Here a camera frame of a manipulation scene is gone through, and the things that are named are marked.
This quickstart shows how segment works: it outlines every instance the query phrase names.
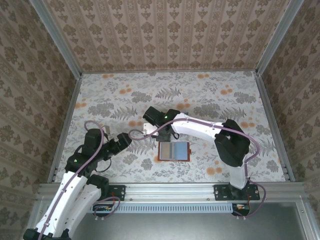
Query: purple cable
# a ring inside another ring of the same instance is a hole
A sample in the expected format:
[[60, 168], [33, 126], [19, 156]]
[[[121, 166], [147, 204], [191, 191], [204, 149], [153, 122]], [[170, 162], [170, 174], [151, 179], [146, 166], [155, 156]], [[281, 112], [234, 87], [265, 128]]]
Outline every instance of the purple cable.
[[[111, 217], [111, 216], [115, 213], [115, 211], [117, 211], [117, 209], [118, 209], [119, 206], [120, 206], [120, 202], [121, 202], [120, 198], [117, 197], [117, 196], [110, 196], [110, 197], [107, 197], [107, 198], [102, 199], [102, 200], [100, 200], [100, 201], [96, 201], [96, 202], [94, 203], [94, 204], [99, 204], [99, 203], [101, 203], [101, 202], [105, 202], [105, 201], [108, 201], [108, 200], [111, 200], [111, 199], [117, 200], [117, 201], [118, 201], [118, 204], [116, 205], [116, 207], [115, 207], [106, 217], [104, 217], [104, 218], [106, 218], [106, 219], [109, 218], [109, 217]], [[101, 209], [101, 208], [104, 208], [104, 207], [103, 207], [103, 206], [97, 207], [97, 208], [94, 210], [93, 215], [94, 215], [95, 217], [98, 217], [98, 216], [97, 216], [97, 209]]]
[[243, 218], [249, 218], [249, 217], [253, 217], [255, 214], [257, 214], [258, 210], [262, 207], [262, 205], [264, 204], [265, 200], [266, 200], [266, 196], [267, 196], [267, 191], [266, 189], [259, 183], [256, 183], [252, 180], [250, 180], [250, 178], [248, 177], [248, 162], [250, 160], [252, 160], [253, 158], [255, 158], [259, 153], [260, 153], [260, 146], [259, 146], [259, 143], [253, 138], [251, 137], [250, 135], [248, 134], [245, 134], [241, 131], [237, 131], [237, 130], [233, 130], [233, 129], [230, 129], [230, 128], [227, 128], [227, 127], [223, 127], [223, 126], [217, 126], [217, 125], [212, 125], [211, 123], [207, 123], [207, 122], [203, 122], [203, 121], [200, 121], [200, 120], [195, 120], [195, 119], [186, 119], [186, 118], [177, 118], [177, 119], [173, 119], [171, 121], [168, 121], [166, 122], [165, 124], [161, 125], [159, 128], [157, 128], [156, 130], [154, 130], [152, 133], [144, 136], [144, 137], [141, 137], [141, 138], [135, 138], [135, 137], [132, 137], [131, 136], [131, 133], [132, 132], [139, 132], [141, 134], [144, 134], [142, 131], [138, 130], [138, 129], [132, 129], [129, 131], [129, 138], [131, 138], [132, 140], [134, 141], [141, 141], [141, 140], [144, 140], [146, 138], [149, 138], [151, 137], [153, 134], [155, 134], [156, 132], [160, 131], [161, 129], [163, 129], [165, 126], [169, 125], [169, 124], [173, 124], [175, 122], [193, 122], [193, 123], [196, 123], [196, 124], [201, 124], [201, 125], [204, 125], [204, 126], [207, 126], [207, 127], [210, 127], [210, 128], [216, 128], [216, 129], [221, 129], [221, 130], [224, 130], [224, 131], [228, 131], [228, 132], [231, 132], [231, 133], [235, 133], [235, 134], [239, 134], [243, 137], [246, 137], [247, 139], [249, 139], [250, 141], [252, 141], [254, 143], [254, 145], [256, 146], [256, 152], [248, 157], [245, 161], [244, 161], [244, 174], [245, 174], [245, 177], [246, 179], [252, 183], [252, 184], [255, 184], [257, 185], [258, 187], [262, 188], [263, 190], [263, 198], [261, 200], [261, 203], [259, 205], [259, 207], [251, 214], [247, 215], [247, 216], [241, 216], [240, 213], [234, 211], [235, 213], [239, 214], [240, 217], [243, 217]]
[[39, 235], [39, 237], [38, 237], [38, 240], [41, 240], [42, 236], [44, 235], [44, 232], [45, 232], [45, 230], [46, 230], [46, 228], [47, 228], [47, 226], [48, 226], [48, 224], [49, 224], [49, 221], [50, 221], [52, 215], [54, 214], [55, 209], [56, 209], [59, 201], [61, 200], [63, 194], [66, 192], [67, 187], [70, 185], [70, 183], [72, 182], [72, 180], [97, 156], [97, 154], [99, 153], [100, 149], [102, 148], [102, 145], [104, 144], [104, 131], [103, 131], [103, 129], [100, 127], [99, 123], [97, 123], [96, 121], [93, 121], [93, 120], [85, 121], [85, 122], [84, 122], [84, 128], [85, 128], [85, 130], [87, 130], [87, 131], [88, 131], [88, 129], [87, 129], [87, 124], [88, 124], [88, 123], [93, 123], [93, 124], [97, 125], [98, 128], [100, 129], [100, 132], [101, 132], [100, 145], [99, 145], [99, 147], [97, 148], [97, 150], [95, 151], [95, 153], [88, 159], [88, 161], [86, 161], [86, 162], [74, 173], [74, 175], [72, 175], [72, 177], [69, 179], [69, 181], [68, 181], [68, 182], [64, 185], [64, 187], [62, 188], [60, 194], [58, 195], [58, 197], [56, 198], [56, 200], [55, 200], [55, 202], [54, 202], [54, 204], [53, 204], [53, 206], [52, 206], [51, 211], [50, 211], [49, 214], [48, 214], [48, 217], [46, 218], [45, 223], [43, 224], [43, 228], [42, 228], [42, 230], [41, 230], [41, 232], [40, 232], [40, 235]]

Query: purple wire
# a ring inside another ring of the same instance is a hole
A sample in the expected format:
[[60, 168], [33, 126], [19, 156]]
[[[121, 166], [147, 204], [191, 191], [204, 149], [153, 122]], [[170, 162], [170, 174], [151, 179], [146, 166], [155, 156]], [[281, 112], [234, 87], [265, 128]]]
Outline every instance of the purple wire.
[[100, 151], [101, 148], [102, 148], [102, 145], [104, 144], [104, 131], [103, 131], [103, 129], [100, 127], [99, 123], [97, 123], [96, 121], [93, 121], [93, 120], [85, 121], [85, 122], [84, 122], [84, 128], [85, 128], [85, 130], [87, 130], [87, 131], [88, 131], [88, 129], [87, 129], [87, 124], [88, 124], [88, 123], [93, 123], [93, 124], [97, 125], [98, 128], [100, 129], [100, 132], [101, 132], [100, 145], [99, 145], [99, 147], [97, 148], [97, 150], [95, 151], [95, 153], [72, 175], [72, 177], [69, 179], [69, 181], [68, 181], [68, 182], [64, 185], [64, 187], [62, 188], [60, 194], [58, 195], [58, 197], [56, 198], [56, 200], [55, 200], [55, 202], [54, 202], [54, 204], [53, 204], [53, 206], [52, 206], [51, 211], [50, 211], [49, 214], [48, 214], [48, 217], [46, 218], [45, 223], [43, 224], [43, 228], [42, 228], [42, 230], [41, 230], [41, 232], [40, 232], [40, 235], [39, 235], [39, 237], [38, 237], [38, 240], [41, 240], [42, 236], [44, 235], [44, 232], [45, 232], [45, 230], [46, 230], [46, 228], [47, 228], [47, 225], [48, 225], [48, 223], [49, 223], [52, 215], [54, 214], [55, 209], [56, 209], [59, 201], [61, 200], [63, 194], [66, 192], [67, 187], [70, 185], [70, 183], [72, 182], [72, 180], [73, 180], [76, 176], [78, 176], [78, 174], [97, 156], [97, 154], [99, 153], [99, 151]]
[[210, 128], [216, 128], [216, 129], [221, 129], [221, 130], [224, 130], [224, 131], [228, 131], [228, 132], [231, 132], [231, 133], [235, 133], [235, 134], [239, 134], [243, 137], [246, 137], [247, 139], [249, 139], [250, 141], [252, 141], [254, 143], [254, 145], [256, 146], [256, 152], [248, 157], [245, 161], [244, 161], [244, 174], [245, 174], [245, 178], [252, 184], [255, 184], [257, 185], [258, 187], [262, 188], [263, 190], [263, 198], [261, 200], [261, 203], [259, 205], [259, 207], [251, 214], [247, 215], [247, 216], [241, 216], [240, 213], [234, 211], [235, 213], [239, 214], [240, 217], [243, 217], [243, 218], [249, 218], [249, 217], [253, 217], [255, 214], [257, 214], [258, 210], [262, 207], [262, 205], [264, 204], [265, 200], [266, 200], [266, 196], [267, 196], [267, 191], [266, 189], [259, 183], [256, 183], [252, 180], [250, 180], [250, 178], [248, 177], [248, 162], [250, 160], [252, 160], [253, 158], [255, 158], [259, 153], [260, 153], [260, 146], [259, 146], [259, 143], [250, 135], [248, 134], [245, 134], [241, 131], [237, 131], [237, 130], [234, 130], [234, 129], [230, 129], [230, 128], [227, 128], [227, 127], [223, 127], [223, 126], [218, 126], [218, 125], [213, 125], [212, 123], [207, 123], [207, 122], [203, 122], [203, 121], [200, 121], [200, 120], [195, 120], [195, 119], [186, 119], [186, 118], [177, 118], [177, 119], [173, 119], [171, 121], [168, 121], [166, 122], [165, 124], [161, 125], [159, 128], [157, 128], [156, 130], [154, 130], [152, 133], [144, 136], [144, 137], [141, 137], [141, 138], [135, 138], [135, 137], [132, 137], [131, 136], [131, 133], [132, 132], [139, 132], [141, 134], [144, 134], [142, 131], [138, 130], [138, 129], [132, 129], [129, 131], [129, 137], [134, 140], [134, 141], [141, 141], [141, 140], [144, 140], [146, 138], [149, 138], [151, 137], [153, 134], [155, 134], [156, 132], [160, 131], [161, 129], [163, 129], [165, 126], [169, 125], [169, 124], [173, 124], [175, 122], [193, 122], [193, 123], [196, 123], [196, 124], [201, 124], [201, 125], [204, 125], [204, 126], [207, 126], [207, 127], [210, 127]]
[[[120, 198], [117, 197], [117, 196], [110, 196], [110, 197], [107, 197], [107, 198], [102, 199], [102, 200], [100, 200], [100, 201], [96, 201], [96, 202], [94, 203], [94, 204], [99, 204], [99, 203], [101, 203], [101, 202], [105, 202], [105, 201], [108, 201], [108, 200], [111, 200], [111, 199], [117, 200], [117, 201], [118, 201], [118, 204], [116, 205], [116, 207], [115, 207], [106, 217], [104, 217], [104, 218], [106, 218], [106, 219], [107, 219], [107, 218], [110, 218], [110, 217], [115, 213], [115, 211], [117, 211], [117, 209], [118, 209], [119, 206], [120, 206], [120, 202], [121, 202]], [[101, 208], [103, 208], [103, 206], [97, 207], [97, 208], [94, 210], [93, 215], [94, 215], [95, 217], [97, 217], [97, 210], [98, 210], [98, 209], [101, 209]]]

